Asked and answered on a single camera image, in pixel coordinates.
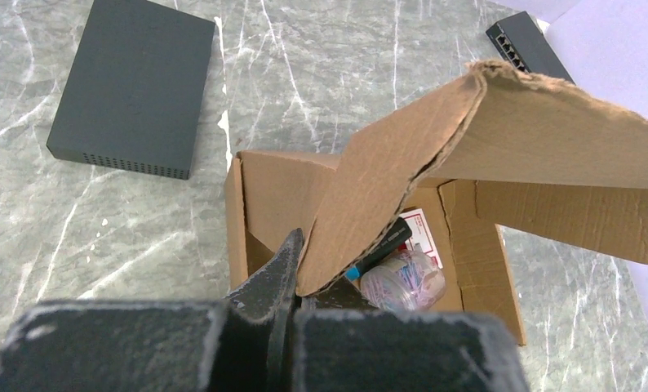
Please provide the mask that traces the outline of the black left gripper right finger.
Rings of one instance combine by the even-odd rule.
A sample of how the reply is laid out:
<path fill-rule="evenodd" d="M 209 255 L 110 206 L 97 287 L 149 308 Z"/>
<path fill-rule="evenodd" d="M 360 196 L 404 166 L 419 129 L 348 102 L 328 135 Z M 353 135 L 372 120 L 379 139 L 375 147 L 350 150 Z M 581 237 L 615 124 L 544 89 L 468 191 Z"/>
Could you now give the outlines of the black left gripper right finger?
<path fill-rule="evenodd" d="M 512 333 L 483 313 L 375 310 L 346 281 L 294 317 L 296 391 L 528 391 Z"/>

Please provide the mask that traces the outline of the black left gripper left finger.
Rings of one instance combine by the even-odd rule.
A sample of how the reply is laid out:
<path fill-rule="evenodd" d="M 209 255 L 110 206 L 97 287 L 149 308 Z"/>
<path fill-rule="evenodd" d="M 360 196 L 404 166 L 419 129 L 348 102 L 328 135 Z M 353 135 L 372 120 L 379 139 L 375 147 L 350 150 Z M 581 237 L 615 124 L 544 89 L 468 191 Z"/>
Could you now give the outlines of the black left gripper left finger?
<path fill-rule="evenodd" d="M 273 258 L 215 301 L 47 301 L 0 349 L 0 391 L 286 391 L 292 230 Z"/>

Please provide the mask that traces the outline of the clear box of paper clips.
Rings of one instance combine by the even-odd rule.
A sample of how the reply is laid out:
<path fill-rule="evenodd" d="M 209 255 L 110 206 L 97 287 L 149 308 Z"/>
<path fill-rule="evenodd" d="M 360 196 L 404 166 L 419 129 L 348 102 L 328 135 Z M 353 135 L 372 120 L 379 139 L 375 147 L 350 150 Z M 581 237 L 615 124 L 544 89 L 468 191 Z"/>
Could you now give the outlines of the clear box of paper clips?
<path fill-rule="evenodd" d="M 428 310 L 446 294 L 446 278 L 441 264 L 432 257 L 401 250 L 364 273 L 360 290 L 366 300 L 382 310 Z"/>

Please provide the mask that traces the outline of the black blue highlighter marker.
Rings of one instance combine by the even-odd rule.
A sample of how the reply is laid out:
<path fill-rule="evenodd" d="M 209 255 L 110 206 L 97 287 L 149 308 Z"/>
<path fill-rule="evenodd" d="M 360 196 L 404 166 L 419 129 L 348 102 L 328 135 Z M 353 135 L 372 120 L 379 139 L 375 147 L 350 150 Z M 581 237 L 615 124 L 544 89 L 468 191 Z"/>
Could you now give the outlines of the black blue highlighter marker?
<path fill-rule="evenodd" d="M 404 247 L 406 240 L 410 239 L 412 231 L 410 226 L 401 217 L 397 218 L 386 235 L 370 254 L 363 257 L 352 266 L 344 275 L 350 281 L 359 279 L 366 272 L 377 266 L 385 257 L 395 252 L 399 247 Z"/>

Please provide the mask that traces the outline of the red white staples box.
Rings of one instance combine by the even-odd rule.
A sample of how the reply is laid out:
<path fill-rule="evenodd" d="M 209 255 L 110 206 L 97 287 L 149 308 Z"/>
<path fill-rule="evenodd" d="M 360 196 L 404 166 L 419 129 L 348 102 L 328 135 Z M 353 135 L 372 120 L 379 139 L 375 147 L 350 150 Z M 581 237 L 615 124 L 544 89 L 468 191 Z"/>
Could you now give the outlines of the red white staples box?
<path fill-rule="evenodd" d="M 416 208 L 402 212 L 400 217 L 411 229 L 411 236 L 401 245 L 401 249 L 424 253 L 441 270 L 442 260 L 423 210 Z"/>

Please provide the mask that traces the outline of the brown cardboard box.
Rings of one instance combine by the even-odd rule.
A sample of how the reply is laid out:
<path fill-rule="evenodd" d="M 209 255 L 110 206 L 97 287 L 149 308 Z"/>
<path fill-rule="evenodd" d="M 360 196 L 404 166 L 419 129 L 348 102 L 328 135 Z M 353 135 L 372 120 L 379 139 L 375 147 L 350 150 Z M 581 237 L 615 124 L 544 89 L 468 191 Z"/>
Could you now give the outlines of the brown cardboard box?
<path fill-rule="evenodd" d="M 323 292 L 419 207 L 447 277 L 439 310 L 526 341 L 500 226 L 648 265 L 648 120 L 501 60 L 356 132 L 341 155 L 243 150 L 224 183 L 229 276 L 300 228 L 297 293 Z"/>

